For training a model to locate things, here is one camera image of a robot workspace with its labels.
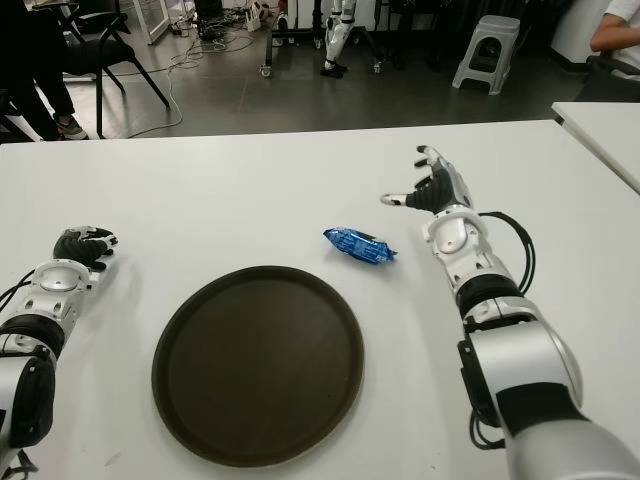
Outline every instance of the person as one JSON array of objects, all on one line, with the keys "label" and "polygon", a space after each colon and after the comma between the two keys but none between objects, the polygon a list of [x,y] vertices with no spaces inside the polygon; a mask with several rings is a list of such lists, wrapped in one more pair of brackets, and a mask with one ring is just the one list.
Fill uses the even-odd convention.
[{"label": "person", "polygon": [[[613,58],[640,68],[640,0],[613,0],[591,38],[594,52],[612,51]],[[640,80],[640,76],[617,76]]]},{"label": "person", "polygon": [[[52,12],[28,12],[22,0],[0,0],[0,87],[47,141],[88,138],[73,117],[73,102],[62,79],[66,48]],[[40,99],[34,79],[54,110],[53,116]]]}]

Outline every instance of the white desk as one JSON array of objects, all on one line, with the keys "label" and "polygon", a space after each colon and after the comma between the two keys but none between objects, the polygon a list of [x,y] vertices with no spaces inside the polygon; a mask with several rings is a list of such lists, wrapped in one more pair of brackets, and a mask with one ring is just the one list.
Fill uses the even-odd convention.
[{"label": "white desk", "polygon": [[[504,453],[477,451],[467,438],[461,323],[421,240],[428,214],[378,203],[418,180],[420,143],[458,166],[478,208],[502,209],[529,230],[538,252],[530,297],[581,363],[584,411],[640,454],[640,197],[542,121],[2,146],[0,285],[46,260],[65,227],[88,223],[120,238],[112,276],[60,359],[51,433],[29,449],[39,478],[506,478]],[[494,248],[519,276],[519,240],[490,222]],[[322,236],[337,225],[387,239],[397,262],[370,266],[338,252]],[[333,285],[359,320],[366,365],[349,421],[324,443],[284,465],[237,470],[171,437],[150,370],[184,300],[259,264]]]},{"label": "white desk", "polygon": [[553,104],[564,127],[640,193],[640,104]]}]

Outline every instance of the black chair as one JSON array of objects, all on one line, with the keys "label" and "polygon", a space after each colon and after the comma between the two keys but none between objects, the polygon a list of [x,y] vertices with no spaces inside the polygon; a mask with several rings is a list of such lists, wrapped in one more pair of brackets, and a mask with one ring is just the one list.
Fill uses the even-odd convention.
[{"label": "black chair", "polygon": [[589,74],[574,102],[640,102],[640,82],[612,74],[617,70],[640,78],[640,69],[613,58],[610,51],[589,57],[588,63]]},{"label": "black chair", "polygon": [[[78,43],[67,48],[67,61],[64,71],[71,75],[94,74],[96,76],[96,130],[102,135],[102,72],[104,71],[118,88],[125,93],[124,87],[109,67],[121,62],[133,63],[147,83],[156,92],[167,108],[169,101],[136,58],[136,54],[127,45],[118,32],[131,33],[125,21],[126,14],[120,11],[119,0],[81,0],[80,3],[51,1],[33,7],[36,10],[49,9],[56,14],[62,31],[71,32]],[[98,38],[84,38],[79,28],[97,29]]]}]

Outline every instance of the cable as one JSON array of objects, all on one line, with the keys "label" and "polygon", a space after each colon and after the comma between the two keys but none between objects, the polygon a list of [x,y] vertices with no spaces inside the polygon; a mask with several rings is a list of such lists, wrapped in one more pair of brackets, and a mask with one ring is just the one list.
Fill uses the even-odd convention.
[{"label": "cable", "polygon": [[6,292],[4,292],[2,295],[0,295],[0,302],[2,302],[4,300],[4,303],[2,305],[0,305],[0,312],[2,312],[2,310],[5,309],[5,307],[9,304],[9,302],[11,301],[11,299],[14,297],[14,295],[16,294],[16,292],[19,289],[21,289],[22,287],[26,287],[27,285],[31,284],[31,282],[28,282],[27,279],[31,275],[33,275],[34,272],[35,272],[35,270],[31,270],[24,277],[22,277],[18,281],[18,283],[16,283],[13,287],[11,287]]},{"label": "cable", "polygon": [[471,410],[471,416],[469,417],[469,437],[471,438],[471,443],[480,450],[497,450],[505,447],[504,438],[492,441],[482,434],[480,417],[474,410]]},{"label": "cable", "polygon": [[[481,213],[480,216],[493,217],[502,220],[511,228],[513,228],[520,238],[522,246],[524,247],[525,267],[524,273],[522,274],[522,280],[520,281],[520,285],[518,285],[518,288],[523,295],[526,294],[529,290],[529,287],[531,287],[531,282],[533,282],[533,275],[536,271],[536,250],[533,246],[533,240],[531,239],[529,232],[527,232],[522,225],[520,225],[514,218],[510,217],[506,213],[484,212]],[[504,438],[501,440],[492,441],[484,436],[482,430],[480,430],[480,416],[475,412],[475,410],[471,410],[471,415],[469,417],[469,437],[471,438],[471,443],[473,443],[473,445],[480,450],[496,450],[499,448],[505,448]]]},{"label": "cable", "polygon": [[525,268],[522,275],[522,280],[520,281],[520,285],[518,285],[518,288],[523,295],[526,294],[531,287],[531,283],[533,282],[533,275],[536,271],[536,250],[533,246],[533,240],[531,239],[531,236],[522,225],[520,225],[515,219],[513,219],[506,213],[485,212],[481,213],[480,216],[494,217],[506,222],[511,228],[515,230],[516,234],[520,238],[525,252]]},{"label": "cable", "polygon": [[169,79],[169,98],[171,99],[173,104],[176,106],[176,110],[178,110],[178,115],[180,118],[178,118],[178,120],[172,123],[167,123],[165,125],[147,128],[145,130],[141,130],[139,132],[133,133],[129,135],[127,138],[135,138],[138,135],[142,135],[143,133],[153,132],[154,130],[160,130],[161,128],[175,127],[176,125],[180,125],[182,123],[182,120],[184,120],[184,116],[182,115],[182,110],[180,110],[180,106],[178,105],[178,102],[176,102],[176,99],[173,98],[173,82],[171,81],[171,70],[167,72],[167,78]]},{"label": "cable", "polygon": [[24,476],[21,480],[27,480],[29,478],[30,473],[35,473],[38,471],[38,467],[36,467],[29,457],[27,456],[24,450],[20,450],[18,452],[18,461],[20,462],[19,467],[7,468],[7,470],[2,475],[2,480],[8,480],[13,477],[16,473],[22,473]]},{"label": "cable", "polygon": [[[246,43],[245,45],[242,45],[241,47],[238,48],[234,48],[234,49],[228,49],[227,46],[240,39],[240,38],[244,38],[249,40],[248,43]],[[182,110],[180,110],[180,106],[178,105],[178,102],[176,102],[176,99],[173,97],[173,81],[171,80],[171,72],[173,72],[174,69],[176,68],[180,68],[183,70],[189,70],[192,68],[197,68],[200,66],[200,62],[199,60],[201,60],[202,58],[204,58],[205,54],[207,53],[233,53],[233,52],[239,52],[240,50],[244,50],[245,48],[249,47],[251,44],[253,44],[254,40],[252,37],[250,36],[238,36],[235,35],[233,36],[230,40],[226,40],[225,38],[223,39],[216,39],[213,40],[211,42],[213,48],[212,49],[205,49],[206,46],[208,45],[203,45],[202,44],[202,40],[198,40],[198,39],[194,39],[194,41],[191,43],[191,46],[185,51],[185,53],[182,53],[180,55],[175,55],[173,57],[171,57],[170,61],[171,61],[171,65],[169,67],[166,67],[165,69],[162,70],[166,70],[167,71],[167,79],[169,80],[169,98],[171,99],[171,101],[173,102],[173,104],[175,105],[176,109],[178,110],[178,120],[171,122],[171,123],[167,123],[164,125],[159,125],[157,127],[151,127],[151,128],[147,128],[145,130],[141,130],[139,132],[133,133],[131,135],[129,135],[127,138],[135,138],[139,135],[145,134],[145,133],[149,133],[149,132],[153,132],[155,130],[160,130],[161,128],[169,128],[169,127],[175,127],[177,125],[180,125],[182,123],[182,121],[184,120],[184,115],[182,114]]]},{"label": "cable", "polygon": [[[225,14],[222,18],[216,18],[215,20],[200,20],[200,22],[202,22],[203,24],[206,23],[206,28],[211,30],[212,34],[218,38],[211,40],[211,43],[214,45],[213,50],[204,50],[202,52],[195,52],[195,54],[239,52],[240,50],[244,50],[245,48],[248,48],[250,45],[253,44],[254,38],[252,36],[249,36],[249,35],[241,36],[234,33],[238,31],[244,31],[244,27],[242,26],[244,23],[244,16],[243,16],[244,9],[241,7],[225,8],[224,11],[225,11]],[[227,39],[230,33],[233,33],[233,36],[231,36],[230,39]],[[234,48],[234,49],[227,48],[227,45],[229,45],[230,43],[238,39],[246,39],[249,41],[247,42],[246,45],[243,45],[240,48]],[[174,59],[179,57],[185,57],[185,59],[194,60],[193,58],[190,57],[190,55],[194,53],[193,50],[200,47],[204,48],[206,46],[206,44],[205,45],[202,44],[202,40],[200,40],[199,45],[195,45],[197,41],[198,41],[197,39],[194,40],[194,42],[191,44],[191,46],[187,49],[185,53],[172,57],[170,60],[171,65],[163,68],[157,68],[155,70],[147,70],[147,73],[164,72],[164,71],[171,70],[173,67],[195,68],[197,66],[195,64],[193,65],[193,67],[184,67],[180,65],[182,62],[174,62]],[[114,76],[130,77],[133,75],[140,75],[140,72],[118,73],[118,74],[115,74]]]}]

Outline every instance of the sneaker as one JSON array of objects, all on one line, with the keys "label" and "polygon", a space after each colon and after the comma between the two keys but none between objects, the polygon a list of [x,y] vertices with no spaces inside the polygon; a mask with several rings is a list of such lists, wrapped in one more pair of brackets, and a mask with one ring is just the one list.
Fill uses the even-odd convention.
[{"label": "sneaker", "polygon": [[70,118],[71,120],[69,121],[69,123],[64,124],[58,119],[58,117],[56,117],[55,115],[53,116],[53,119],[58,126],[58,132],[60,133],[60,135],[63,135],[66,140],[86,140],[87,138],[89,138],[87,132],[85,132],[82,127],[78,125],[76,119],[73,117]]}]

